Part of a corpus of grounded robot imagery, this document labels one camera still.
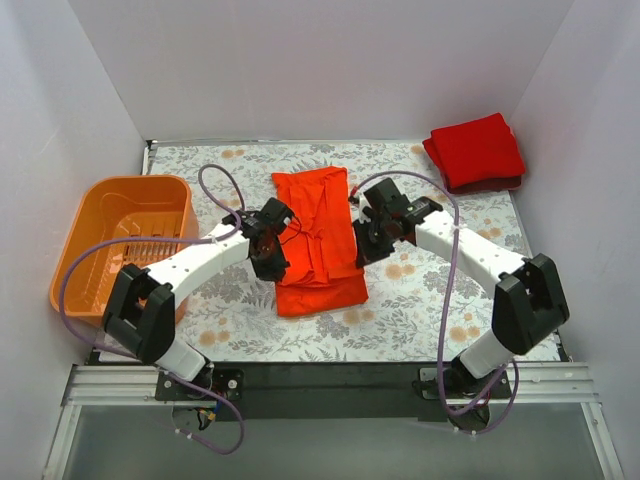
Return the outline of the aluminium frame rail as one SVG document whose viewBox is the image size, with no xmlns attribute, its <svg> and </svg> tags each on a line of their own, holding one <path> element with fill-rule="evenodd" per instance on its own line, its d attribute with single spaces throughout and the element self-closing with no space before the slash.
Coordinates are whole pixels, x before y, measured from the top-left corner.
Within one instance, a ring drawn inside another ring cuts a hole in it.
<svg viewBox="0 0 640 480">
<path fill-rule="evenodd" d="M 133 365 L 76 366 L 47 479 L 620 479 L 583 363 L 524 363 L 502 380 L 488 434 L 466 434 L 420 363 L 224 363 L 231 396 L 189 437 L 207 400 Z"/>
</svg>

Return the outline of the orange plastic basket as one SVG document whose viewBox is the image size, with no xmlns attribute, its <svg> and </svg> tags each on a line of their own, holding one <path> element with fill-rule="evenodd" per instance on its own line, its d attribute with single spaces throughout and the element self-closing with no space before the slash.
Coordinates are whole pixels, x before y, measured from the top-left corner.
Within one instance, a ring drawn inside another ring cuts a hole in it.
<svg viewBox="0 0 640 480">
<path fill-rule="evenodd" d="M 104 179 L 84 195 L 54 278 L 49 298 L 59 308 L 59 291 L 69 267 L 89 248 L 107 240 L 135 242 L 102 247 L 71 274 L 64 296 L 68 317 L 99 327 L 120 268 L 143 268 L 177 253 L 182 244 L 166 238 L 199 236 L 189 185 L 173 175 L 118 176 Z"/>
</svg>

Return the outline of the orange t-shirt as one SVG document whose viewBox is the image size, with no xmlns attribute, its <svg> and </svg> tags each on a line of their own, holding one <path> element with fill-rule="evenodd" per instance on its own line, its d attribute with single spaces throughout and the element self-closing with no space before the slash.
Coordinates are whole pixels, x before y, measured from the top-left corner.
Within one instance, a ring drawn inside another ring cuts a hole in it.
<svg viewBox="0 0 640 480">
<path fill-rule="evenodd" d="M 364 270 L 356 266 L 347 170 L 330 166 L 274 173 L 272 181 L 277 198 L 295 214 L 280 235 L 290 266 L 275 286 L 278 315 L 307 316 L 365 303 L 368 291 Z"/>
</svg>

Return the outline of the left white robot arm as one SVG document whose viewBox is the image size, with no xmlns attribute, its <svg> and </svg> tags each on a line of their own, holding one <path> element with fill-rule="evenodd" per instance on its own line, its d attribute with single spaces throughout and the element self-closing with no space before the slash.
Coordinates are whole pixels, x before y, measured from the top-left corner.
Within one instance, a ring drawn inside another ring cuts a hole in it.
<svg viewBox="0 0 640 480">
<path fill-rule="evenodd" d="M 228 267 L 250 260 L 255 276 L 277 283 L 290 263 L 279 236 L 294 212 L 276 198 L 259 211 L 227 215 L 206 236 L 172 256 L 144 268 L 128 264 L 118 272 L 103 315 L 103 328 L 144 365 L 178 378 L 193 400 L 205 398 L 213 377 L 207 357 L 176 336 L 178 307 Z"/>
</svg>

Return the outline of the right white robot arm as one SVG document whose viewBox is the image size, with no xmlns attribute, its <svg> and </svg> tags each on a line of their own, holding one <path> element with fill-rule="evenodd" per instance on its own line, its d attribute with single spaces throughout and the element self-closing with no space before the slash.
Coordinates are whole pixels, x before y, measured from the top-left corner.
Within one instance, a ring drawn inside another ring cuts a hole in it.
<svg viewBox="0 0 640 480">
<path fill-rule="evenodd" d="M 409 200 L 391 179 L 349 201 L 359 209 L 353 223 L 357 266 L 388 258 L 395 242 L 405 241 L 449 262 L 492 299 L 489 330 L 445 368 L 446 390 L 479 395 L 498 368 L 527 354 L 569 319 L 561 279 L 548 256 L 527 258 L 504 249 L 461 226 L 436 201 Z"/>
</svg>

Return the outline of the folded dark red t-shirt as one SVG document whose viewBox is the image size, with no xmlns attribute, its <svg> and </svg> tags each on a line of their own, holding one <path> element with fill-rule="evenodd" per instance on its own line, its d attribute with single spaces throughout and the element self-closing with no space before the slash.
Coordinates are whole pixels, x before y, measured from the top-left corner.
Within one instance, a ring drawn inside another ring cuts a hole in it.
<svg viewBox="0 0 640 480">
<path fill-rule="evenodd" d="M 444 177 L 444 185 L 447 191 L 454 195 L 471 195 L 483 192 L 497 192 L 503 190 L 515 190 L 522 184 L 522 177 L 488 178 L 466 184 L 454 186 L 451 181 Z"/>
</svg>

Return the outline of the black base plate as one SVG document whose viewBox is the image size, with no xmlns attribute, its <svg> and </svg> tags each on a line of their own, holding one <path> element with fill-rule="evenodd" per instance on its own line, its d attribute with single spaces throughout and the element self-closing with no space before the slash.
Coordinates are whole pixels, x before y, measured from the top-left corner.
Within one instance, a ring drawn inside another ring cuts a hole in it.
<svg viewBox="0 0 640 480">
<path fill-rule="evenodd" d="M 445 422 L 433 362 L 221 362 L 196 384 L 250 419 Z"/>
</svg>

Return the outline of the floral patterned table mat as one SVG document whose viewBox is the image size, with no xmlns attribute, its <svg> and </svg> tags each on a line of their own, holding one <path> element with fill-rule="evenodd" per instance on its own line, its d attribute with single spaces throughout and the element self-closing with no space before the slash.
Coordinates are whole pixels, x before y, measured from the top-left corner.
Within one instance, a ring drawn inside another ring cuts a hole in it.
<svg viewBox="0 0 640 480">
<path fill-rule="evenodd" d="M 418 143 L 252 143 L 159 146 L 143 171 L 175 175 L 192 191 L 202 233 L 226 207 L 262 206 L 275 172 L 343 167 L 350 185 L 392 171 L 410 199 L 430 197 L 459 213 L 480 236 L 519 254 L 529 251 L 508 192 L 480 193 L 448 203 L 437 169 Z M 369 298 L 354 307 L 296 318 L 276 312 L 274 286 L 249 263 L 225 269 L 191 295 L 178 335 L 215 361 L 432 361 L 454 357 L 490 326 L 492 303 L 462 272 L 439 257 L 399 243 L 365 272 Z"/>
</svg>

